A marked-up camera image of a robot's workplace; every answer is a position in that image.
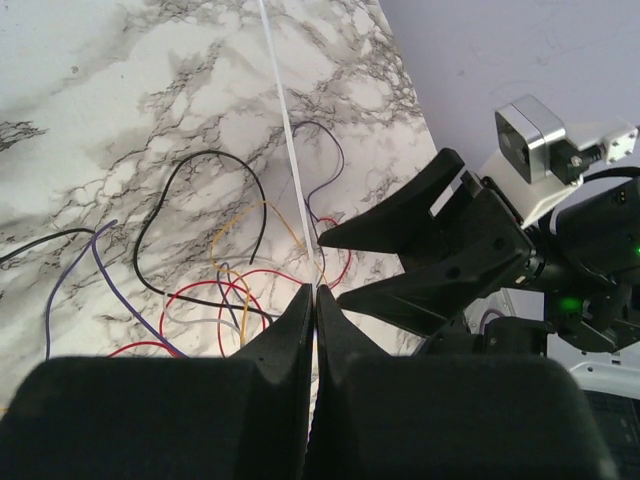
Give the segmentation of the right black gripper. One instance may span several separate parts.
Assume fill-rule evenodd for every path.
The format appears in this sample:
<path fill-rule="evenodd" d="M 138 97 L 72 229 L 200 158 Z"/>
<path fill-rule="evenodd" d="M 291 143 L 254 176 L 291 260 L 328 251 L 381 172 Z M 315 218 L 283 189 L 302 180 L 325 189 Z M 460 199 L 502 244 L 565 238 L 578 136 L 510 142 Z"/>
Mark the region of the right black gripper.
<path fill-rule="evenodd" d="M 450 148 L 391 196 L 323 232 L 322 247 L 399 254 L 404 274 L 341 294 L 344 310 L 432 336 L 472 301 L 534 278 L 538 248 L 498 191 L 471 172 L 436 214 L 465 166 Z"/>

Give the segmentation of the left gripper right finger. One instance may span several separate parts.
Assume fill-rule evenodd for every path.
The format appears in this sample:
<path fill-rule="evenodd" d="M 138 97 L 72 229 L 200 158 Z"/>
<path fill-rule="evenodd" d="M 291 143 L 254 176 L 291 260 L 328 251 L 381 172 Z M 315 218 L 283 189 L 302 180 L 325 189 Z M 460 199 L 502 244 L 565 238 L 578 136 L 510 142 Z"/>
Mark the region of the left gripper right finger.
<path fill-rule="evenodd" d="M 524 355 L 387 354 L 316 294 L 308 479 L 615 479 L 588 401 Z"/>

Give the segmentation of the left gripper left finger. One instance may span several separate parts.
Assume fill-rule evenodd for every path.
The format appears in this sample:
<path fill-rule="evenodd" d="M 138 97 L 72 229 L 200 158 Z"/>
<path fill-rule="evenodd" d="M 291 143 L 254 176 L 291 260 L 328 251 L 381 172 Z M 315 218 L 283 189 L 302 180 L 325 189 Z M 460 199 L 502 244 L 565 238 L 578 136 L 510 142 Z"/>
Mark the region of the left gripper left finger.
<path fill-rule="evenodd" d="M 228 358 L 66 357 L 1 421 L 5 479 L 297 479 L 308 435 L 313 290 Z"/>

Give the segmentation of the translucent white zip tie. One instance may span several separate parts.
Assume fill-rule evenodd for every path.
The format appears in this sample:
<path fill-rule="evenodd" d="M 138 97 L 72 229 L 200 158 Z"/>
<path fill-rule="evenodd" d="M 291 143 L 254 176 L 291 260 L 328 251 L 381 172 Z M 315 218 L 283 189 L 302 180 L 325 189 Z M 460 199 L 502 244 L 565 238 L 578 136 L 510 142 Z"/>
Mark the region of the translucent white zip tie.
<path fill-rule="evenodd" d="M 305 251 L 308 259 L 307 280 L 311 284 L 312 304 L 315 304 L 316 282 L 320 279 L 320 276 L 319 276 L 318 268 L 316 266 L 315 255 L 312 247 L 310 225 L 308 221 L 308 214 L 307 214 L 303 192 L 302 192 L 298 158 L 297 158 L 297 154 L 294 146 L 293 131 L 292 131 L 292 126 L 291 126 L 290 117 L 289 117 L 287 104 L 286 104 L 285 89 L 284 89 L 284 85 L 283 85 L 280 70 L 279 70 L 277 52 L 275 48 L 275 42 L 274 42 L 274 37 L 271 29 L 269 15 L 267 12 L 267 5 L 264 0 L 259 0 L 258 5 L 259 5 L 260 16 L 261 16 L 261 23 L 262 23 L 266 44 L 267 44 L 267 49 L 269 53 L 271 68 L 272 68 L 273 76 L 275 80 L 279 108 L 280 108 L 281 117 L 282 117 L 283 133 L 285 137 L 287 155 L 289 159 L 289 165 L 290 165 L 291 175 L 292 175 L 293 184 L 294 184 L 296 204 L 297 204 L 298 213 L 299 213 L 301 224 L 302 224 L 304 246 L 305 246 Z"/>

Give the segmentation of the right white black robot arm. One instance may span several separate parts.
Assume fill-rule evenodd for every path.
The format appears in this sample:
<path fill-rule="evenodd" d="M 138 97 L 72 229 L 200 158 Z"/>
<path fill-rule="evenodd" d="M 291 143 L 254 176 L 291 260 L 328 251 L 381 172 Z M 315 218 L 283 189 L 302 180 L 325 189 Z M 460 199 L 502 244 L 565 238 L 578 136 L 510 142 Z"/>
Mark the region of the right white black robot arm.
<path fill-rule="evenodd" d="M 319 293 L 308 479 L 637 478 L 547 356 L 639 340 L 639 171 L 527 225 L 520 187 L 451 149 L 324 247 L 390 253 L 400 275 Z"/>

